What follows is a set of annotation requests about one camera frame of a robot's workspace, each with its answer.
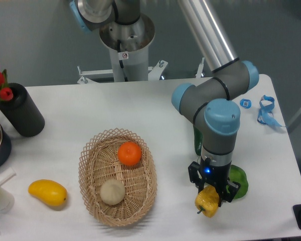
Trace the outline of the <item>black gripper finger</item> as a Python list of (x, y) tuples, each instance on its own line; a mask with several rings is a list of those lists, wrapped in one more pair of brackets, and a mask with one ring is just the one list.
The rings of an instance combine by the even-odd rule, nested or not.
[(224, 192), (221, 192), (218, 194), (219, 195), (219, 201), (218, 201), (218, 207), (221, 207), (222, 203), (225, 201), (224, 199)]
[(198, 189), (198, 193), (200, 193), (204, 189), (204, 183), (198, 183), (196, 184), (196, 187)]

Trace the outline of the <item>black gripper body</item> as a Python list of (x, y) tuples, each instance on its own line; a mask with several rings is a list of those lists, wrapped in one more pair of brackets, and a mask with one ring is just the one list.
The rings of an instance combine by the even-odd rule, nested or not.
[(201, 155), (199, 163), (197, 163), (196, 158), (188, 166), (190, 182), (195, 186), (198, 183), (212, 185), (218, 194), (224, 192), (224, 202), (232, 202), (241, 187), (239, 183), (232, 182), (229, 179), (232, 157), (232, 153), (226, 155), (206, 153)]

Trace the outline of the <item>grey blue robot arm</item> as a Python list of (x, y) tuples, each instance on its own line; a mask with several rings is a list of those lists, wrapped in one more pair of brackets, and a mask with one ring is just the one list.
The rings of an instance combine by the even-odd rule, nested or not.
[[(209, 1), (179, 1), (179, 6), (213, 74), (198, 86), (179, 85), (171, 98), (203, 136), (201, 162), (189, 166), (190, 181), (199, 190), (212, 185), (219, 203), (231, 202), (241, 186), (229, 179), (240, 126), (234, 99), (257, 85), (259, 73), (251, 62), (239, 60)], [(70, 8), (82, 30), (99, 30), (111, 55), (114, 81), (148, 79), (148, 46), (155, 28), (139, 1), (70, 1)]]

